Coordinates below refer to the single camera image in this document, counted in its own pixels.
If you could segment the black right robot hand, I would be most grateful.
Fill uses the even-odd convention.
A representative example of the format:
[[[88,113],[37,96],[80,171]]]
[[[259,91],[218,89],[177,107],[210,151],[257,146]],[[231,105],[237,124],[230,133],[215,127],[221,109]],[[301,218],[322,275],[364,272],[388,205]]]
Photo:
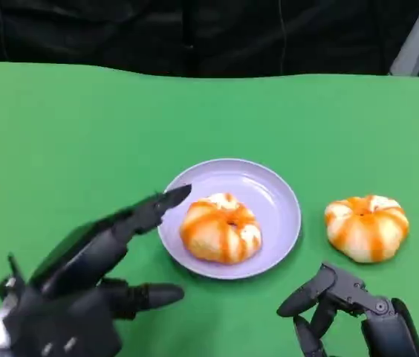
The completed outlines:
[[[292,292],[277,315],[292,318],[304,356],[327,356],[322,337],[338,311],[364,315],[361,330],[370,356],[419,357],[419,335],[407,305],[370,293],[365,282],[330,263]]]

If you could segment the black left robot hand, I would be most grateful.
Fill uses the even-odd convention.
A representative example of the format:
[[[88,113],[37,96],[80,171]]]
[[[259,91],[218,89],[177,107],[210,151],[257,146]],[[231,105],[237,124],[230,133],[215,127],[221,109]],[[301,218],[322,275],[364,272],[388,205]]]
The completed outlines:
[[[97,287],[114,318],[122,320],[182,300],[184,290],[175,284],[130,286],[125,280],[106,275],[125,257],[133,237],[156,229],[165,212],[182,203],[191,191],[191,185],[186,184],[156,193],[75,228],[41,262],[30,285],[49,299]]]

